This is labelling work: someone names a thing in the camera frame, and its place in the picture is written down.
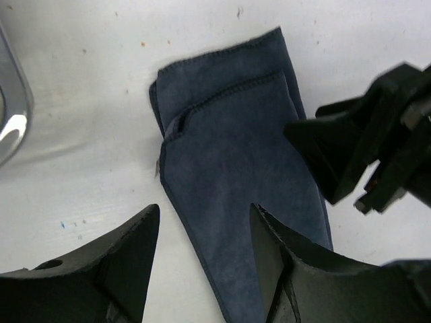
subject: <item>navy towel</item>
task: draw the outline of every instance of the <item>navy towel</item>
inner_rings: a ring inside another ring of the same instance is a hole
[[[165,134],[162,185],[227,322],[262,323],[251,203],[331,249],[326,210],[283,136],[304,116],[281,30],[169,65],[150,89]]]

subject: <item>metallic object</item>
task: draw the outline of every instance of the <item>metallic object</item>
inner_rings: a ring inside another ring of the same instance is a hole
[[[0,321],[141,323],[160,214],[128,222],[32,271],[0,274]]]
[[[266,322],[431,321],[431,260],[373,266],[312,243],[260,206],[250,217]]]
[[[350,194],[379,161],[356,208],[383,212],[406,191],[431,206],[431,69],[402,64],[378,77],[361,98],[320,107],[316,119],[287,124],[332,204]]]
[[[28,132],[33,96],[20,62],[0,24],[0,166],[17,150]]]

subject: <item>tabletop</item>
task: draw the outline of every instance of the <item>tabletop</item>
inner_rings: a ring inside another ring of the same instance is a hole
[[[431,63],[428,0],[0,0],[35,100],[0,169],[0,272],[34,268],[146,205],[161,225],[144,322],[223,322],[156,176],[162,136],[148,88],[165,64],[281,26],[306,113],[364,93],[402,61]],[[329,208],[335,251],[373,264],[431,258],[430,210],[411,196],[367,217]]]

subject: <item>folded cloth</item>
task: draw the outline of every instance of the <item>folded cloth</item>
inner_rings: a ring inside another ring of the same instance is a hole
[[[226,321],[235,323],[263,321],[248,221],[252,202],[332,248],[317,186],[283,136],[284,125],[304,110],[281,31],[249,43],[174,63],[150,89],[165,135],[162,185]],[[273,70],[279,72],[268,75]]]

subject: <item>black plastic part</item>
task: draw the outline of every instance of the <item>black plastic part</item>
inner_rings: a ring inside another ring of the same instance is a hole
[[[378,77],[363,97],[323,106],[316,119],[287,124],[284,133],[331,204],[351,193],[376,160],[379,169],[357,204],[362,212],[384,211],[403,187],[428,201],[428,185],[416,178],[429,159],[431,136],[426,125],[409,129],[401,117],[430,91],[431,71],[402,64]]]
[[[431,322],[431,261],[358,262],[256,205],[251,231],[267,323]]]
[[[0,274],[0,322],[141,323],[159,222],[150,205],[33,271]]]

